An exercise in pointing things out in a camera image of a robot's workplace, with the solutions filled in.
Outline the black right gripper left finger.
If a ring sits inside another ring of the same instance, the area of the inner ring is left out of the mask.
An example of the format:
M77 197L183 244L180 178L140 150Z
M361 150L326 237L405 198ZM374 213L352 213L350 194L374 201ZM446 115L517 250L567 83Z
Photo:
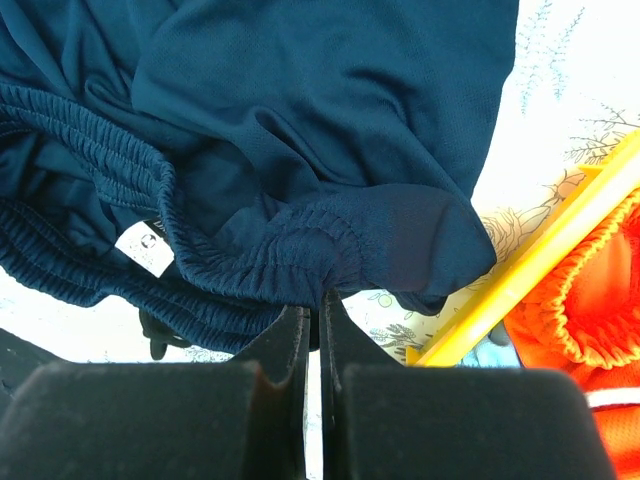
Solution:
M301 479L307 310L222 363L36 369L1 421L5 479Z

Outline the navy blue shorts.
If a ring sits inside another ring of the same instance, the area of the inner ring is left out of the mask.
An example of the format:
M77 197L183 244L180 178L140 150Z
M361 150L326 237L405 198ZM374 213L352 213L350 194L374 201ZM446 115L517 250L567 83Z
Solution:
M470 199L515 1L5 1L1 265L237 353L284 306L441 311L496 262ZM159 218L154 275L115 247Z

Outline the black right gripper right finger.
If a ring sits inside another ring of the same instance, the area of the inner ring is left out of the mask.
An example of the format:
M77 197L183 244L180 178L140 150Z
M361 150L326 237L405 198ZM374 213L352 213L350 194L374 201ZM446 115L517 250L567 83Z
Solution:
M348 316L318 314L328 479L612 479L577 385L552 370L405 367Z

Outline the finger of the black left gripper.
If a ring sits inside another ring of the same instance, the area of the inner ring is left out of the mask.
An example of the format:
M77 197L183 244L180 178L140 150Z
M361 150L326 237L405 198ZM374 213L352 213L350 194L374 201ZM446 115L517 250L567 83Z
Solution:
M12 400L20 385L42 365L61 358L2 329L0 338L1 399Z

